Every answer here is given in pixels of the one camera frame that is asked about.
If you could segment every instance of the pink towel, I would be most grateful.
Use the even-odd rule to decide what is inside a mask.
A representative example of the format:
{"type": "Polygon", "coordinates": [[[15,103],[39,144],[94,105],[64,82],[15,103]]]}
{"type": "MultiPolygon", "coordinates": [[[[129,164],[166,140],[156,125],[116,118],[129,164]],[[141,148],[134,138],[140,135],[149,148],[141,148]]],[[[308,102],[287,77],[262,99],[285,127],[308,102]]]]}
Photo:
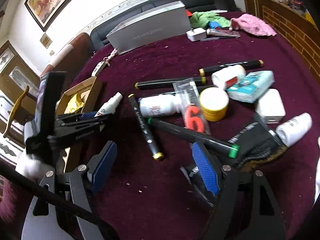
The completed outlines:
{"type": "Polygon", "coordinates": [[[243,14],[239,18],[231,19],[231,26],[234,30],[244,30],[256,36],[276,36],[274,29],[263,20],[251,15],[243,14]]]}

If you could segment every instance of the green marker cap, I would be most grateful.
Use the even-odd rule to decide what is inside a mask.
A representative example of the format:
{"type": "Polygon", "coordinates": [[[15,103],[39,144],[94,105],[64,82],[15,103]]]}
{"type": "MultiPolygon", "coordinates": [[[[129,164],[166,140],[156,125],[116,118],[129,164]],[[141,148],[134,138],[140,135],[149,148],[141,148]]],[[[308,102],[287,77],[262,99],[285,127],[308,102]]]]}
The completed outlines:
{"type": "Polygon", "coordinates": [[[236,144],[232,145],[232,149],[229,152],[229,157],[235,159],[238,155],[239,148],[240,148],[239,145],[236,145],[236,144]]]}

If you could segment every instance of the maroon velvet blanket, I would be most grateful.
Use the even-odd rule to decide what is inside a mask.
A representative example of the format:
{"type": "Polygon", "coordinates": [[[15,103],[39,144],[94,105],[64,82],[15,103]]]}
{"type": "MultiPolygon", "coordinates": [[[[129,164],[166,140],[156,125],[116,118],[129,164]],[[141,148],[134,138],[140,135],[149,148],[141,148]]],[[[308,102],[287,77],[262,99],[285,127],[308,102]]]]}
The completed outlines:
{"type": "MultiPolygon", "coordinates": [[[[240,13],[224,16],[239,17],[240,13]]],[[[112,50],[108,45],[98,51],[73,85],[89,78],[97,63],[112,50]]],[[[239,39],[191,42],[183,35],[155,42],[117,56],[98,76],[104,87],[96,109],[116,92],[122,93],[124,99],[116,112],[116,124],[92,138],[84,147],[81,160],[86,163],[108,140],[116,142],[118,157],[111,175],[103,191],[91,200],[99,215],[114,226],[122,240],[197,239],[209,216],[209,211],[190,193],[191,188],[179,170],[192,161],[189,143],[155,131],[166,157],[163,161],[152,158],[127,97],[131,93],[137,97],[152,95],[159,90],[139,91],[133,88],[135,82],[195,77],[202,67],[258,59],[264,61],[264,70],[274,72],[272,88],[279,90],[286,110],[282,121],[303,112],[313,118],[312,129],[302,140],[281,158],[261,168],[282,210],[287,237],[296,232],[314,198],[319,158],[319,86],[301,56],[280,35],[257,38],[241,32],[239,39]]],[[[231,100],[226,117],[220,122],[209,122],[212,135],[230,139],[253,113],[253,104],[231,100]]],[[[166,120],[183,125],[180,115],[166,120]]]]}

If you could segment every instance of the black cable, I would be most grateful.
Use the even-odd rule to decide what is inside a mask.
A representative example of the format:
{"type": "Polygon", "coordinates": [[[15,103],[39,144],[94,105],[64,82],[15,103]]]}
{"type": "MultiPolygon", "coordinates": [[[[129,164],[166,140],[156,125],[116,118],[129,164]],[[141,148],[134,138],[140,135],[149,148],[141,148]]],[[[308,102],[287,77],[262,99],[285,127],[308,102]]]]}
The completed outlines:
{"type": "Polygon", "coordinates": [[[110,240],[119,240],[119,236],[114,228],[109,225],[107,222],[103,221],[100,217],[92,214],[91,212],[79,207],[72,202],[66,201],[64,198],[48,191],[47,189],[39,186],[30,179],[25,178],[5,162],[0,161],[0,175],[7,178],[9,181],[17,184],[21,188],[27,190],[33,195],[41,198],[42,200],[48,202],[51,205],[54,205],[58,208],[66,210],[71,214],[80,217],[94,225],[97,225],[101,230],[107,231],[110,236],[110,240]]]}

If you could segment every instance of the black headboard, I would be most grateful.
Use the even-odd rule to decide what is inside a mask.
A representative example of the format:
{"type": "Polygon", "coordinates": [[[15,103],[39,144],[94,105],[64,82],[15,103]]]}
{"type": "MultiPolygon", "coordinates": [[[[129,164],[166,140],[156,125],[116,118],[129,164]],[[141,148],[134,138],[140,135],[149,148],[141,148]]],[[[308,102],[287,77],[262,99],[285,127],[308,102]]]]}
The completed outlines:
{"type": "Polygon", "coordinates": [[[182,1],[186,8],[192,13],[196,11],[204,12],[216,9],[228,11],[237,10],[234,0],[149,0],[118,14],[110,20],[95,27],[90,35],[94,50],[97,51],[109,43],[106,36],[119,23],[141,12],[175,1],[182,1]]]}

